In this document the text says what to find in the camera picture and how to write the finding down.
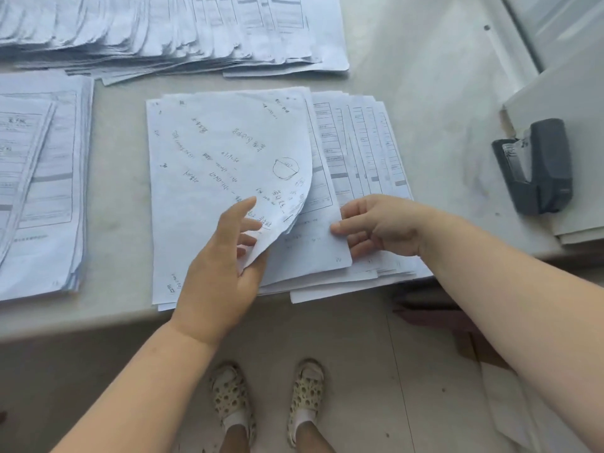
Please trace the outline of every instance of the white table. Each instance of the white table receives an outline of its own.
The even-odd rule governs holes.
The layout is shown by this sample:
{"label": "white table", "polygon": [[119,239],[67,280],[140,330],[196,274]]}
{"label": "white table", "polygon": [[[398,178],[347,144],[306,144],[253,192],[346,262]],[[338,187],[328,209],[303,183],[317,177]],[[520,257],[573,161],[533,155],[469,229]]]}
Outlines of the white table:
{"label": "white table", "polygon": [[164,93],[302,85],[374,95],[388,108],[416,200],[460,214],[528,253],[559,254],[559,243],[543,223],[514,211],[490,150],[491,141],[504,137],[495,114],[523,78],[495,54],[493,30],[484,26],[496,19],[482,2],[341,1],[348,78],[226,80],[206,74],[151,76],[113,87],[97,83],[81,291],[0,304],[0,340],[157,315],[151,306],[144,102]]}

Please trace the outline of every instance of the foot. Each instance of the foot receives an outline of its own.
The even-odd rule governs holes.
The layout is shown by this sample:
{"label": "foot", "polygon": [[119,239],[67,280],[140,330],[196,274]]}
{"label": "foot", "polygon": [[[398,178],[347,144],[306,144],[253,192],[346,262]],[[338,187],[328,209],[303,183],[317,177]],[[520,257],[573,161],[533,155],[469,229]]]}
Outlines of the foot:
{"label": "foot", "polygon": [[316,423],[324,394],[325,373],[314,359],[298,364],[294,381],[292,404],[289,408],[288,442],[296,446],[296,430],[304,422]]}
{"label": "foot", "polygon": [[218,366],[210,378],[210,390],[224,432],[231,426],[242,425],[251,446],[256,438],[256,421],[239,366],[233,363]]}

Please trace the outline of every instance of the white sock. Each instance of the white sock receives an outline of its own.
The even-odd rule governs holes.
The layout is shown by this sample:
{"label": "white sock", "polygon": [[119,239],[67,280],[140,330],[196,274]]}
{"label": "white sock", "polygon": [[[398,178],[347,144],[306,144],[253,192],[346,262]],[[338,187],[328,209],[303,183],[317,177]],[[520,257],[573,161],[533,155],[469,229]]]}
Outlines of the white sock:
{"label": "white sock", "polygon": [[[216,381],[214,382],[214,387],[223,386],[224,383],[228,383],[236,377],[237,375],[231,369],[226,369],[223,373],[218,375]],[[245,431],[249,439],[248,417],[244,409],[238,410],[235,413],[231,413],[228,417],[223,420],[222,424],[224,425],[225,432],[227,432],[231,426],[242,425],[243,427],[245,427]]]}
{"label": "white sock", "polygon": [[[311,368],[305,368],[302,371],[302,376],[304,378],[310,378],[312,380],[321,380],[322,376],[320,373],[315,372]],[[296,433],[298,432],[298,426],[302,423],[306,423],[306,421],[310,421],[316,426],[316,411],[308,410],[307,408],[298,408],[294,413],[294,442],[296,441]]]}

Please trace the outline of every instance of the stack of paper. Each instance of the stack of paper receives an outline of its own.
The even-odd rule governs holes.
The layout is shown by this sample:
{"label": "stack of paper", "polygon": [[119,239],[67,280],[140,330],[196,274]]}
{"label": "stack of paper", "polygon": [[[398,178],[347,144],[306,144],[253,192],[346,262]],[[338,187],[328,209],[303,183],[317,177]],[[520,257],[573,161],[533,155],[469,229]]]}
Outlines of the stack of paper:
{"label": "stack of paper", "polygon": [[93,80],[0,75],[0,300],[77,290]]}
{"label": "stack of paper", "polygon": [[339,0],[0,0],[0,51],[105,84],[349,68]]}
{"label": "stack of paper", "polygon": [[244,265],[272,243],[261,294],[298,302],[426,276],[416,258],[387,252],[353,262],[329,231],[354,198],[411,198],[383,103],[305,87],[166,95],[147,101],[147,124],[159,310],[176,306],[220,213],[253,195],[250,216],[265,226]]}

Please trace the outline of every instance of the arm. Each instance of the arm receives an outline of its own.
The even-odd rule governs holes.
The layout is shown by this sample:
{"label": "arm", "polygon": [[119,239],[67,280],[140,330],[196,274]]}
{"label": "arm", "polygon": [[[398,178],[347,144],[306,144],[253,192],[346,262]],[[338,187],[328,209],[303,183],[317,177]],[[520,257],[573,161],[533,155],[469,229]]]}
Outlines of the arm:
{"label": "arm", "polygon": [[419,255],[506,361],[604,449],[604,289],[409,200],[368,196],[342,215],[332,231],[349,236],[353,257]]}
{"label": "arm", "polygon": [[170,321],[141,347],[54,453],[168,451],[199,379],[221,339],[252,304],[266,266],[261,255],[241,276],[238,244],[258,230],[246,219],[255,199],[224,212],[214,236],[192,262]]}

